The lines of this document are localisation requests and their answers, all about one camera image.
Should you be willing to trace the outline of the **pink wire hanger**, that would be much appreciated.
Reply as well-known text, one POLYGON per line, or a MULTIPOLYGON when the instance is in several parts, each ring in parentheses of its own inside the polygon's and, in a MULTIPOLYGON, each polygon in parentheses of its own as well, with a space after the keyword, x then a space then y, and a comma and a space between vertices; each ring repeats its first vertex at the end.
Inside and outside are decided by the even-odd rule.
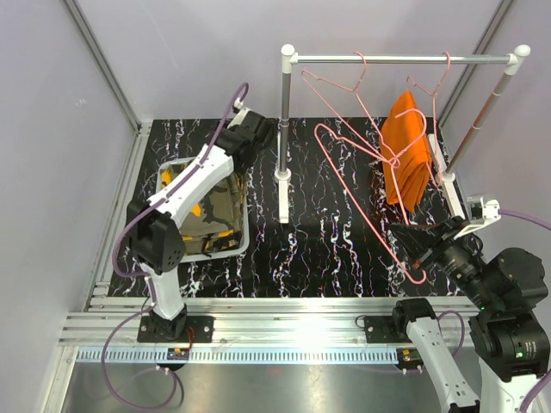
POLYGON ((436 87, 429 91, 426 89, 421 83, 418 83, 414 80, 413 77, 408 76, 406 78, 406 81, 408 83, 411 83, 414 88, 418 88, 422 90, 426 95, 428 95, 431 98, 431 109, 432 109, 432 138, 427 138, 428 141, 432 144, 432 157, 435 164, 436 172, 430 173, 432 181, 435 183, 437 187, 440 187, 443 184, 443 171, 442 166, 438 157, 438 150, 440 149, 438 144, 438 132, 437 132, 437 117, 436 117, 436 101, 438 97, 438 92, 440 91, 440 88, 442 87, 443 82, 445 81, 447 75, 449 74, 449 69, 451 66, 451 56, 448 52, 444 52, 443 56, 446 58, 446 69, 443 73, 442 77, 438 81, 436 87))
POLYGON ((397 86, 391 76, 395 71, 387 67, 376 67, 358 53, 345 56, 343 59, 315 56, 299 56, 297 64, 301 66, 301 79, 329 114, 319 119, 306 119, 303 134, 327 156, 331 151, 324 143, 347 145, 350 150, 364 153, 371 161, 384 162, 380 154, 378 138, 382 128, 382 119, 388 116, 394 99, 398 96, 397 86), (331 80, 310 70, 312 65, 337 66, 354 65, 354 70, 337 71, 342 80, 331 80))
POLYGON ((406 208, 402 195, 395 204, 387 202, 385 168, 401 163, 406 153, 382 154, 379 139, 386 121, 385 117, 322 120, 313 127, 313 138, 323 157, 321 169, 334 175, 345 205, 357 215, 375 248, 382 250, 383 268, 399 282, 422 286, 428 283, 428 275, 404 262, 405 253, 390 233, 390 224, 409 223, 414 211, 406 208))

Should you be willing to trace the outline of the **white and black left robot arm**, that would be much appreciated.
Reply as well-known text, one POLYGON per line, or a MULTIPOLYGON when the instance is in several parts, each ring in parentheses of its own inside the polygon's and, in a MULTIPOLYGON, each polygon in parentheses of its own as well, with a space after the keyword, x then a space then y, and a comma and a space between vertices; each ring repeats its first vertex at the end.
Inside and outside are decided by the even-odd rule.
POLYGON ((156 330, 166 341, 183 338, 187 322, 179 292, 178 266, 186 246, 180 232, 192 209, 232 173, 245 173, 256 154, 276 136, 276 123, 249 108, 222 120, 199 154, 167 187, 145 202, 127 206, 123 237, 148 282, 156 330))

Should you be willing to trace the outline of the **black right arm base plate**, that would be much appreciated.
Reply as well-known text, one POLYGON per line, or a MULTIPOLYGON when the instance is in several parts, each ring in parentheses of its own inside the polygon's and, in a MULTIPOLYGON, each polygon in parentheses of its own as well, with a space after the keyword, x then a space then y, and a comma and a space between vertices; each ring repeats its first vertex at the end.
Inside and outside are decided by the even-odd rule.
POLYGON ((367 343, 390 343, 395 339, 390 316, 360 315, 355 318, 355 324, 364 333, 367 343))

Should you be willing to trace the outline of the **orange trousers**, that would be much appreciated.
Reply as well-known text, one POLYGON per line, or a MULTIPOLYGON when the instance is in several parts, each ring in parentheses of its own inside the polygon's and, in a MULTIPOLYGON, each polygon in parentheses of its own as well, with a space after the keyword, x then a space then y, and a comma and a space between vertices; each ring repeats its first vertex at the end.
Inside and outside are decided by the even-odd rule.
POLYGON ((387 160, 397 160, 394 168, 388 162, 382 165, 387 202, 401 203, 414 213, 430 180, 431 155, 426 119, 418 111, 411 91, 403 93, 392 106, 379 141, 380 154, 387 160))

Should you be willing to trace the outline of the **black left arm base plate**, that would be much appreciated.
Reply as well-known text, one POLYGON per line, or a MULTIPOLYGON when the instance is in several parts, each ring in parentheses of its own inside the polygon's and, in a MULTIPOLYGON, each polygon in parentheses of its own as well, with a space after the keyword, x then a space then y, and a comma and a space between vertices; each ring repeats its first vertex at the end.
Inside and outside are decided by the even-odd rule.
POLYGON ((140 320, 137 342, 211 343, 213 333, 214 317, 188 315, 169 321, 147 316, 140 320))

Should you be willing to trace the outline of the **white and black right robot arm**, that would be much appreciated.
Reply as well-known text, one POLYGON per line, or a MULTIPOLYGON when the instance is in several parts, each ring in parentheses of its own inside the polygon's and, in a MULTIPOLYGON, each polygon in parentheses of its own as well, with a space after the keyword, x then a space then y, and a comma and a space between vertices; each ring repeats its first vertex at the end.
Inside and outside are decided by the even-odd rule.
POLYGON ((479 358, 481 394, 469 386, 445 348, 427 299, 403 299, 393 308, 391 331, 411 341, 436 390, 443 412, 529 412, 550 382, 550 340, 533 312, 548 296, 542 260, 520 248, 485 262, 471 249, 468 220, 440 225, 393 223, 391 231, 416 269, 436 265, 477 308, 468 326, 479 358))

